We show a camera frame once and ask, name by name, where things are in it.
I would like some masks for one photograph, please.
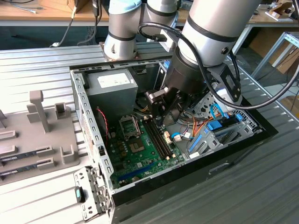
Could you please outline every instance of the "black cable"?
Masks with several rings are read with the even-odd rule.
[[[77,10],[77,6],[78,6],[78,2],[79,2],[79,0],[75,0],[75,8],[73,9],[73,12],[72,12],[72,15],[71,15],[71,21],[70,21],[69,25],[67,26],[67,29],[66,29],[66,31],[65,31],[65,33],[64,33],[63,38],[61,39],[60,42],[55,42],[55,43],[53,43],[52,45],[50,45],[50,46],[49,46],[50,48],[52,48],[52,47],[59,47],[59,46],[64,42],[64,39],[65,39],[67,33],[69,32],[69,29],[70,29],[70,27],[71,27],[71,24],[72,24],[73,21],[74,21],[74,17],[75,17],[75,14],[76,14],[76,10]]]
[[[192,121],[193,122],[193,118],[182,117],[182,116],[180,116],[179,118],[182,121]],[[207,118],[200,118],[200,117],[194,117],[194,118],[195,118],[196,121],[206,121],[207,120]]]
[[[233,53],[233,50],[231,50],[231,51],[229,52],[229,56],[230,56],[230,58],[232,59],[232,62],[233,62],[234,68],[235,68],[235,76],[236,76],[237,80],[240,82],[240,72],[239,72],[239,67],[238,67],[238,64],[237,64],[237,61],[236,61],[236,56],[235,56],[234,53]]]
[[[294,76],[291,78],[290,82],[287,83],[287,85],[284,86],[284,88],[282,88],[280,90],[280,92],[278,92],[275,96],[273,96],[272,98],[266,100],[265,102],[261,103],[261,104],[257,104],[257,105],[252,105],[252,106],[240,106],[240,105],[235,105],[235,104],[232,104],[226,100],[224,100],[222,97],[220,97],[217,92],[213,89],[212,85],[209,83],[209,79],[206,75],[206,70],[205,70],[205,67],[203,66],[202,64],[202,61],[200,59],[200,56],[197,52],[197,50],[195,49],[195,47],[192,45],[192,43],[180,32],[178,32],[177,30],[175,30],[174,28],[171,28],[169,26],[166,26],[164,24],[160,24],[160,23],[154,23],[154,22],[145,22],[145,23],[142,23],[139,25],[138,27],[138,30],[139,30],[139,33],[141,35],[143,35],[144,37],[146,38],[149,38],[154,40],[156,37],[155,36],[150,36],[150,35],[147,35],[145,33],[142,32],[142,28],[143,27],[155,27],[155,28],[159,28],[159,29],[163,29],[163,30],[166,30],[172,34],[174,34],[175,36],[177,36],[178,38],[180,38],[182,41],[184,41],[188,47],[191,49],[192,53],[194,54],[195,58],[196,58],[196,61],[199,65],[199,69],[200,69],[200,72],[206,82],[206,85],[209,89],[209,91],[215,96],[215,98],[217,100],[219,100],[221,103],[227,105],[227,106],[230,106],[232,108],[235,108],[235,109],[239,109],[239,110],[255,110],[255,109],[258,109],[258,108],[261,108],[261,107],[264,107],[264,106],[267,106],[271,103],[273,103],[274,101],[276,101],[278,98],[280,98],[291,86],[292,86],[292,83],[294,82],[294,80],[296,79],[296,76],[297,74],[299,73],[299,66],[294,74]]]
[[[294,98],[294,100],[293,100],[293,104],[292,104],[292,106],[291,106],[290,112],[292,112],[292,109],[293,109],[293,107],[294,107],[294,105],[295,105],[295,102],[296,102],[296,99],[297,99],[298,94],[299,94],[299,90],[297,91],[297,93],[296,93],[296,95],[295,95],[295,98]]]
[[[98,19],[97,25],[101,19],[102,19],[102,4],[101,4],[101,0],[99,0],[99,19]]]
[[[49,46],[50,48],[52,48],[52,47],[59,47],[63,43],[63,41],[64,41],[67,33],[69,32],[69,29],[70,29],[71,24],[73,23],[73,21],[74,21],[74,19],[72,18],[71,21],[70,21],[70,23],[69,23],[69,25],[68,25],[68,27],[67,27],[67,29],[66,29],[66,31],[65,31],[65,33],[64,33],[63,38],[61,39],[61,41],[53,43],[52,45]]]
[[[140,108],[140,109],[144,109],[144,106],[141,106],[141,104],[137,101],[137,99],[135,100],[136,105]]]
[[[32,1],[35,1],[35,0],[29,0],[29,1],[24,1],[24,2],[15,2],[15,1],[10,1],[10,0],[1,0],[1,1],[14,3],[14,4],[25,4],[25,3],[29,3],[29,2],[32,2]]]
[[[91,36],[91,37],[89,37],[88,39],[86,39],[86,40],[84,40],[84,41],[80,41],[80,42],[78,42],[77,43],[77,46],[79,46],[80,44],[82,44],[82,43],[86,43],[86,42],[89,42],[90,40],[92,40],[94,37],[95,37],[95,34],[97,33],[97,25],[98,25],[98,17],[97,16],[95,16],[94,17],[94,20],[95,20],[95,22],[94,22],[94,31],[93,31],[93,35]]]

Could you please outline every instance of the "chip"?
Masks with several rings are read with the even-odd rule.
[[[125,167],[124,167],[124,165],[121,163],[121,164],[117,164],[116,166],[115,166],[115,170],[116,171],[120,171],[120,170],[122,170],[122,169],[124,169]]]
[[[144,145],[141,139],[133,139],[129,141],[129,146],[131,148],[132,153],[137,153],[144,150]]]

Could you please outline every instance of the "metal bracket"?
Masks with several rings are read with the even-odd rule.
[[[75,194],[84,221],[106,213],[111,208],[103,176],[97,168],[84,167],[74,173]]]
[[[177,106],[186,101],[186,94],[177,91],[177,89],[168,89],[166,87],[156,92],[148,91],[145,93],[145,97],[149,103],[149,110],[152,112],[154,121],[158,126],[163,124],[169,112],[171,112],[175,121],[178,120],[180,113]]]

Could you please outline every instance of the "green motherboard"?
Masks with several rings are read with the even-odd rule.
[[[163,145],[171,152],[171,156],[161,158],[161,148],[157,145],[156,139],[148,134],[151,130],[145,128],[144,123],[138,121],[140,129],[139,138],[124,140],[121,127],[116,127],[115,134],[109,140],[108,154],[112,162],[114,173],[111,176],[114,189],[138,181],[142,178],[158,173],[167,168],[173,167],[184,161],[180,150],[172,143]]]

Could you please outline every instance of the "power cable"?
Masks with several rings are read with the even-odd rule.
[[[95,37],[95,35],[97,33],[98,23],[100,22],[100,20],[102,18],[102,6],[101,6],[101,1],[100,0],[99,1],[93,0],[93,14],[94,14],[94,18],[95,18],[93,34],[90,38],[87,38],[84,41],[78,42],[77,46],[79,46],[80,44],[89,42],[90,40],[92,40]]]
[[[9,1],[9,0],[1,0],[1,1],[14,3],[14,4],[25,4],[25,3],[29,3],[29,2],[32,2],[32,1],[35,1],[35,0],[29,0],[29,1],[24,1],[24,2],[16,2],[16,1]]]
[[[70,27],[71,27],[71,24],[72,24],[73,21],[74,21],[75,14],[76,14],[76,10],[77,10],[77,6],[78,6],[78,2],[79,2],[79,0],[75,0],[75,6],[74,6],[73,12],[72,12],[72,14],[71,14],[71,21],[70,21],[70,23],[69,23],[69,25],[68,25],[68,27],[67,27],[65,33],[64,33],[63,38],[61,39],[60,42],[55,42],[55,43],[53,43],[52,45],[50,45],[50,46],[49,46],[50,48],[52,48],[52,47],[54,47],[54,48],[59,47],[59,46],[64,42],[65,37],[66,37],[67,33],[69,32],[69,29],[70,29]]]

